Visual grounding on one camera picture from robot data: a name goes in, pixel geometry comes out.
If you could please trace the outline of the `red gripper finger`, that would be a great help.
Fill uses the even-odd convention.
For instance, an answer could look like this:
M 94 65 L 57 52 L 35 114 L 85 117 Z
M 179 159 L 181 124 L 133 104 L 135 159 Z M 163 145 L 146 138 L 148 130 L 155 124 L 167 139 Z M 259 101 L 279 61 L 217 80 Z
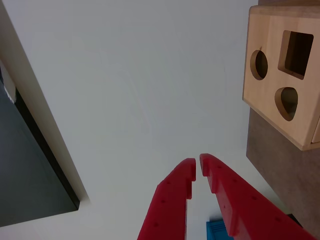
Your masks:
M 312 240 L 314 237 L 215 156 L 199 156 L 229 236 L 236 240 Z
M 187 200 L 192 198 L 196 160 L 186 158 L 162 180 L 154 192 L 138 235 L 139 240 L 185 240 Z

